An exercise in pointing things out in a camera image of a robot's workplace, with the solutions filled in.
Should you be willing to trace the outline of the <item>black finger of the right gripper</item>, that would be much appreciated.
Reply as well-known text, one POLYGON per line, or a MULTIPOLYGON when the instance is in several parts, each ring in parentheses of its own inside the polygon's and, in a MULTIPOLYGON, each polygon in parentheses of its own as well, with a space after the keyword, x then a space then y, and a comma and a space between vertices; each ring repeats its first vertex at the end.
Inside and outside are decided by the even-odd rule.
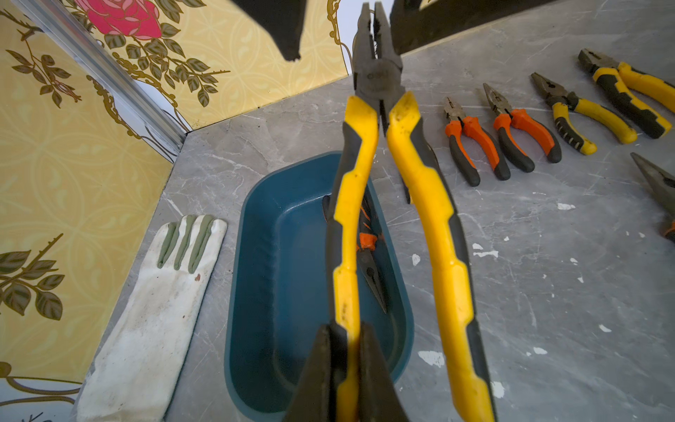
POLYGON ((287 62, 301 59, 306 0, 233 0, 233 3, 272 37, 287 62))
POLYGON ((546 5, 550 0, 395 1, 390 12, 393 46, 398 54, 420 49, 451 35, 546 5))

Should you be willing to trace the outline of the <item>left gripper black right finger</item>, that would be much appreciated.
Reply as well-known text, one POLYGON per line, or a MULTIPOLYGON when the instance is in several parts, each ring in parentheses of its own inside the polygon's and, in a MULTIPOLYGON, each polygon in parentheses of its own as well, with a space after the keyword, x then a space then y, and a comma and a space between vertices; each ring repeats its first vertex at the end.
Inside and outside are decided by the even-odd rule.
POLYGON ((375 330, 368 323, 362 323, 360 327, 359 357, 360 421, 408 422, 409 418, 395 392, 375 330))

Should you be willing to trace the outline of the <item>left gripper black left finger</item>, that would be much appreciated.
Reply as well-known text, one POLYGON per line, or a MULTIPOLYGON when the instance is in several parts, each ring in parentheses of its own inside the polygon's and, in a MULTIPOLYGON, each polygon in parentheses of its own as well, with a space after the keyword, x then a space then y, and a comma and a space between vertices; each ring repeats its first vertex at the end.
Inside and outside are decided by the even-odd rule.
POLYGON ((332 342, 329 325, 321 325, 316 332, 283 421, 332 421, 332 342))

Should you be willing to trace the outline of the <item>yellow black deli pliers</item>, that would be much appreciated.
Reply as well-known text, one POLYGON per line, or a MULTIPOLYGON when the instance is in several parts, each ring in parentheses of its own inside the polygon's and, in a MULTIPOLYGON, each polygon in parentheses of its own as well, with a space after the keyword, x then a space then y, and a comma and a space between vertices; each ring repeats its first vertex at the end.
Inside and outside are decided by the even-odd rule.
POLYGON ((417 208, 432 261, 434 301, 455 410, 465 421, 494 421, 497 411, 476 318, 469 253, 455 202, 425 140, 418 102, 402 84, 381 3, 364 4, 353 41, 354 93, 346 103, 344 149, 330 198, 326 271, 332 310, 332 400, 337 419, 355 421, 365 404, 366 364, 357 278, 360 209, 380 138, 385 138, 417 208))

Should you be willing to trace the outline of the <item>yellow black long-nose pliers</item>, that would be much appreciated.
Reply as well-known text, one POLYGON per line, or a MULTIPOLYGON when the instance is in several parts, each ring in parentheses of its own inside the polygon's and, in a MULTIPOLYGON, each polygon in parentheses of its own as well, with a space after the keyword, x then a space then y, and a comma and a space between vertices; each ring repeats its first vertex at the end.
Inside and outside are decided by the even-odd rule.
POLYGON ((582 114, 602 124, 622 144, 630 144, 638 139, 636 130, 606 107, 580 98, 574 91, 567 91, 562 85, 537 72, 533 72, 531 77, 538 93, 552 109, 557 132, 564 142, 581 154, 585 156, 595 154, 598 147, 573 126, 571 113, 582 114))

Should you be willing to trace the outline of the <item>yellow black combination pliers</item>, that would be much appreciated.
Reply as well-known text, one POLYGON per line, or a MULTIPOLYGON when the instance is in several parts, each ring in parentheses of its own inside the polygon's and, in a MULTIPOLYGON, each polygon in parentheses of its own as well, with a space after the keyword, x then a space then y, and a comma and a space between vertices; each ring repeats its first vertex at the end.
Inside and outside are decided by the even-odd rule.
POLYGON ((590 49, 582 49, 578 61, 610 103, 646 135, 659 139, 673 128, 665 117, 632 93, 639 91, 674 112, 672 84, 590 49))

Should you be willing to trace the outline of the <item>orange black combination pliers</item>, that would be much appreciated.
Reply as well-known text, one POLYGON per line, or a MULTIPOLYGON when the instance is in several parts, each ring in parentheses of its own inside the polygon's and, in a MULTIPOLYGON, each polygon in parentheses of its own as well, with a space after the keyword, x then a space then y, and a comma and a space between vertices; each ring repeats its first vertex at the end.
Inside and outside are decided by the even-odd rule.
POLYGON ((655 200, 666 210, 671 221, 664 237, 674 242, 674 176, 635 152, 630 156, 650 185, 655 200))

